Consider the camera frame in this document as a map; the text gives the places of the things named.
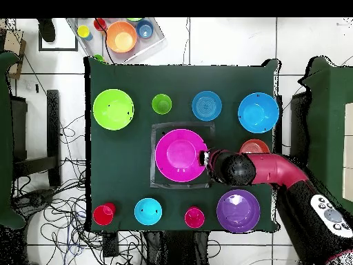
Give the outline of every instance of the lime green bowl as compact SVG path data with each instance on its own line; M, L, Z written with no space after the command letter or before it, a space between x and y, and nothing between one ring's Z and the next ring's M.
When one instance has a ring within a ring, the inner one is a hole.
M104 90L94 100L93 116L103 128L119 130L131 122L134 116L134 103L122 90Z
M128 18L128 20L130 20L130 21L140 21L140 20L142 20L142 18Z

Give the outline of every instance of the light blue bowl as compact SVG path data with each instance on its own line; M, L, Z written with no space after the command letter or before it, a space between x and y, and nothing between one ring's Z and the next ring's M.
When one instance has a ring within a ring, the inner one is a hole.
M241 102L238 118L247 131L265 133L276 125L279 119L279 106L270 95L255 92Z
M222 111L222 101L212 91L199 92L192 100L192 112L201 121L212 121Z
M137 202L134 214L140 224L151 226L161 219L162 206L153 198L143 198Z
M148 39L153 34L153 25L148 20L140 20L136 27L138 36L142 39Z

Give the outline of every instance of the plastic cup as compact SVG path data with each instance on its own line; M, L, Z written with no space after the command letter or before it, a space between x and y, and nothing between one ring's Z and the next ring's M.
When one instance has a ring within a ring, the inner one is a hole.
M97 59L98 61L100 61L100 62L105 62L103 56L101 56L100 54L97 54L97 55L95 55L95 56L93 56L93 57L96 58L96 59Z
M140 224L151 226L162 217L162 206L153 198L143 198L137 202L134 216Z
M77 34L79 34L79 36L86 41L93 39L93 35L91 34L90 29L85 25L79 26L77 28Z
M136 26L137 34L142 39L149 39L153 34L153 25L148 20L141 20Z
M93 212L93 219L98 225L106 226L112 222L115 210L115 205L110 202L97 206Z
M191 206L186 212L184 220L190 228L200 228L205 222L205 215L200 208Z
M107 23L105 22L104 19L95 19L93 21L93 25L96 28L96 30L102 31L102 30L107 30Z
M172 100L167 95L160 93L153 98L152 108L157 114L167 114L172 109Z

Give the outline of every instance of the blue cup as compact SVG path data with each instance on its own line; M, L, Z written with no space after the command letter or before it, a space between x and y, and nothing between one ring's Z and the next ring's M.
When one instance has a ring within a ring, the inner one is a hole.
M140 224L151 226L161 219L162 206L153 198L143 198L137 202L134 215Z
M153 25L148 20L140 20L136 27L138 36L142 39L148 39L153 34Z

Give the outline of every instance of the table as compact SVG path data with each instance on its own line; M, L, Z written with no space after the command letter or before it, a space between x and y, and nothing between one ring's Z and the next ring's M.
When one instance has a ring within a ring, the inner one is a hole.
M255 135L246 131L239 123L237 109L241 100L252 92L273 96L274 71L278 61L270 60L266 66L254 67L112 66L85 57L84 64L86 119L88 114L90 116L86 121L86 127L90 129L86 131L86 141L90 140L86 146L90 161L87 177L91 177L87 192L91 194L92 202L92 206L87 207L87 214L92 216L92 211L105 202L112 202L117 207L111 224L99 226L92 221L90 229L107 232L189 230L183 217L188 207L196 205L205 214L205 223L199 230L224 230L216 218L216 205L222 194L233 188L222 184L186 190L150 187L152 125L199 121L192 113L192 99L198 92L211 90L220 96L223 108L213 121L215 139L208 148L214 146L238 151L242 143L251 138L262 139L272 146L272 132ZM92 114L96 96L109 88L123 90L134 102L133 120L118 131L100 127ZM158 93L165 93L172 99L172 109L166 115L156 114L151 107L152 98ZM211 137L202 136L206 144L212 141ZM239 188L252 192L260 203L261 217L254 230L275 231L277 225L271 220L271 187L259 184ZM163 209L161 220L149 227L134 218L134 207L144 197L157 199Z

